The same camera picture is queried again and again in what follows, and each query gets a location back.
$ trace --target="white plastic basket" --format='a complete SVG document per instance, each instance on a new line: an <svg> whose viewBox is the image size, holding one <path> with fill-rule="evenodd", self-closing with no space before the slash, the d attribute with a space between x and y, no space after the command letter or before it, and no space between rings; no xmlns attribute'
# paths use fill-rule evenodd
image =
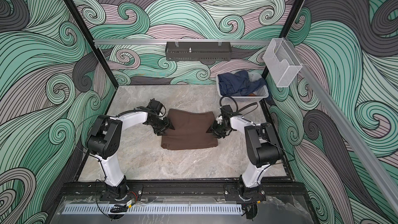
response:
<svg viewBox="0 0 398 224"><path fill-rule="evenodd" d="M222 97L223 95L221 95L221 93L220 93L220 86L218 84L218 75L223 74L223 73L216 74L217 92L220 97ZM257 81L258 79L261 78L261 75L259 73L248 72L248 74L249 74L249 80L251 82ZM264 85L263 87L260 87L257 91L255 91L253 93L257 96L231 96L231 97L234 98L234 100L236 100L236 102L259 102L261 99L267 98L269 96L268 88L266 85ZM232 100L230 98L224 98L224 100L232 102Z"/></svg>

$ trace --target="dark blue fabric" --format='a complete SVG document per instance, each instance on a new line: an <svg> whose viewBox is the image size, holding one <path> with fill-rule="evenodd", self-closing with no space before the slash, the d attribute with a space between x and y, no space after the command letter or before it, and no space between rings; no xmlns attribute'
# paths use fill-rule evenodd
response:
<svg viewBox="0 0 398 224"><path fill-rule="evenodd" d="M238 71L235 74L223 73L218 75L218 86L223 96L248 96L265 84L264 78L250 82L249 74L246 70Z"/></svg>

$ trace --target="red wire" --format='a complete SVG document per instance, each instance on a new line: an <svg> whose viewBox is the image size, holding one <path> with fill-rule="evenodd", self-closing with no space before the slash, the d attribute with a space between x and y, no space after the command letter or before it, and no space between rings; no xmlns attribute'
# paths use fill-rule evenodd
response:
<svg viewBox="0 0 398 224"><path fill-rule="evenodd" d="M137 200L137 195L134 192L130 191L129 193L133 193L135 196L135 200Z"/></svg>

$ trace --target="white mesh file holder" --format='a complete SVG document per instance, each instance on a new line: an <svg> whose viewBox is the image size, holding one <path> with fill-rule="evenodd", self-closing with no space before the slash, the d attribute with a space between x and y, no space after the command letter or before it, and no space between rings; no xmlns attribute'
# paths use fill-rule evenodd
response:
<svg viewBox="0 0 398 224"><path fill-rule="evenodd" d="M284 38L272 38L263 60L277 87L288 87L302 68L293 44Z"/></svg>

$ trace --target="brown garment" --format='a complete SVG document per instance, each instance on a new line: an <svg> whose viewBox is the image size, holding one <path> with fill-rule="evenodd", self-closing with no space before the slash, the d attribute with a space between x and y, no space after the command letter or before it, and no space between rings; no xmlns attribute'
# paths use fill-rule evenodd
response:
<svg viewBox="0 0 398 224"><path fill-rule="evenodd" d="M175 130L167 129L162 136L162 148L167 150L193 150L216 147L217 138L206 133L214 122L213 112L191 113L170 109L167 118Z"/></svg>

